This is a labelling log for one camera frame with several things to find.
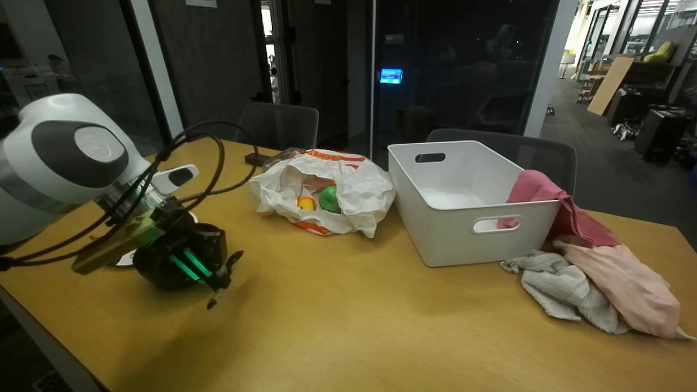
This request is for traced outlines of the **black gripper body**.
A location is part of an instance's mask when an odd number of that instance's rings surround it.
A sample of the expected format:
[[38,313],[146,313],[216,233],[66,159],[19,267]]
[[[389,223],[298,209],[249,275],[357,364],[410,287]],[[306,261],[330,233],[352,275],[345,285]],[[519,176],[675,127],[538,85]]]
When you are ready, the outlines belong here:
[[157,208],[151,219],[162,229],[152,245],[134,250],[134,270],[158,290],[182,290],[195,285],[180,273],[169,255],[184,264],[184,250],[217,258],[225,264],[226,235],[221,229],[195,223],[173,198]]

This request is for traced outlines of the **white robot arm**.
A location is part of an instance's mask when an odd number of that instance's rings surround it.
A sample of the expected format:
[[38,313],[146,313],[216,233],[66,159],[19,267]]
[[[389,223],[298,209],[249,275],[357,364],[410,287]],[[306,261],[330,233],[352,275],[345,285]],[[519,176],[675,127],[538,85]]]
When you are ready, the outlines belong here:
[[[161,290],[230,285],[234,258],[225,232],[194,219],[173,193],[198,168],[165,168],[172,146],[143,159],[132,140],[88,98],[55,94],[25,105],[0,143],[2,267],[67,260],[88,275],[129,264]],[[67,239],[21,255],[17,249],[66,214],[98,202],[108,232],[75,250]]]

